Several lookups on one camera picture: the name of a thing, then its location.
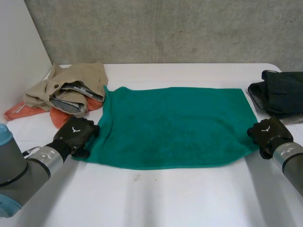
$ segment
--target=beige fabric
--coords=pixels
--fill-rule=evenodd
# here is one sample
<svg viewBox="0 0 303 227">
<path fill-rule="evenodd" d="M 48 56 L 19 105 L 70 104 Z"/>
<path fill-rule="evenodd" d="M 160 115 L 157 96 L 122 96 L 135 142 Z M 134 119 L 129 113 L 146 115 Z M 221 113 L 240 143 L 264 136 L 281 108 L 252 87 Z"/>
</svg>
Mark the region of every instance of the beige fabric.
<svg viewBox="0 0 303 227">
<path fill-rule="evenodd" d="M 49 111 L 54 106 L 69 114 L 83 115 L 87 111 L 87 101 L 81 91 L 61 89 L 64 84 L 76 81 L 83 84 L 92 93 L 101 96 L 101 101 L 104 100 L 103 86 L 107 85 L 108 79 L 104 65 L 100 62 L 75 64 L 65 69 L 54 64 L 48 79 L 27 91 L 23 100 L 29 107 L 40 107 Z M 73 106 L 78 107 L 79 110 L 76 112 L 71 110 Z"/>
</svg>

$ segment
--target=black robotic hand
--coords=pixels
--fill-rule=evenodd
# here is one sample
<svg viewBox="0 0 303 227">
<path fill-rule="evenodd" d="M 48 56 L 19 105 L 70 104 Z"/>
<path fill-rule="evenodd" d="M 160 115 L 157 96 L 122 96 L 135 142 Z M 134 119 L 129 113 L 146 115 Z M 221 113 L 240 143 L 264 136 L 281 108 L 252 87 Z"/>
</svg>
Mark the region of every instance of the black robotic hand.
<svg viewBox="0 0 303 227">
<path fill-rule="evenodd" d="M 92 136 L 98 136 L 99 129 L 93 121 L 72 117 L 58 130 L 53 142 L 47 146 L 64 151 L 66 156 L 71 154 L 73 157 L 89 157 L 90 153 L 84 148 L 85 144 Z"/>
<path fill-rule="evenodd" d="M 278 146 L 294 140 L 289 130 L 275 117 L 254 124 L 247 134 L 260 146 L 260 155 L 264 159 L 271 159 Z"/>
</svg>

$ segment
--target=pile of clothes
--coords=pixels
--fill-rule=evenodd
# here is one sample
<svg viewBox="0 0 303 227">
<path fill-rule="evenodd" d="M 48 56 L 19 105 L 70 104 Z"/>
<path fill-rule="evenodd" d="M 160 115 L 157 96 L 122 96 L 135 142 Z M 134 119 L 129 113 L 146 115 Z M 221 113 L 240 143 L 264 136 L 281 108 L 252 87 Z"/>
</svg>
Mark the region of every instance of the pile of clothes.
<svg viewBox="0 0 303 227">
<path fill-rule="evenodd" d="M 102 107 L 107 83 L 100 62 L 74 64 L 69 68 L 54 64 L 48 78 L 27 91 L 23 101 L 7 110 L 4 118 L 11 121 L 49 111 L 55 127 L 61 128 L 70 117 Z"/>
</svg>

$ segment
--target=khaki pants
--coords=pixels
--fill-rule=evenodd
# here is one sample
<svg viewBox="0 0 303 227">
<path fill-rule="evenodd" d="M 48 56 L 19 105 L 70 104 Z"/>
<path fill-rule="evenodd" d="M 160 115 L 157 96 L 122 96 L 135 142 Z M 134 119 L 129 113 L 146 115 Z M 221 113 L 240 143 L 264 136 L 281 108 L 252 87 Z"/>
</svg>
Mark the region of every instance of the khaki pants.
<svg viewBox="0 0 303 227">
<path fill-rule="evenodd" d="M 86 97 L 103 102 L 108 79 L 104 65 L 100 62 L 71 65 L 61 68 L 53 65 L 46 80 L 27 91 L 23 100 L 29 107 L 40 107 L 49 111 L 55 107 L 73 115 L 83 115 L 87 111 Z"/>
</svg>

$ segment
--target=white wall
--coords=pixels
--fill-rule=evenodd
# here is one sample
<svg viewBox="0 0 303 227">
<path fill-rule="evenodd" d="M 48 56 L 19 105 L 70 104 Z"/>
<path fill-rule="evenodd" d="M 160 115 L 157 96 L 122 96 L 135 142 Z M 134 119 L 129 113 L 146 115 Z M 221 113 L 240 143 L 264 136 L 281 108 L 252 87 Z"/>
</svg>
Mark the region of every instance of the white wall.
<svg viewBox="0 0 303 227">
<path fill-rule="evenodd" d="M 0 0 L 0 122 L 51 62 L 23 0 Z"/>
</svg>

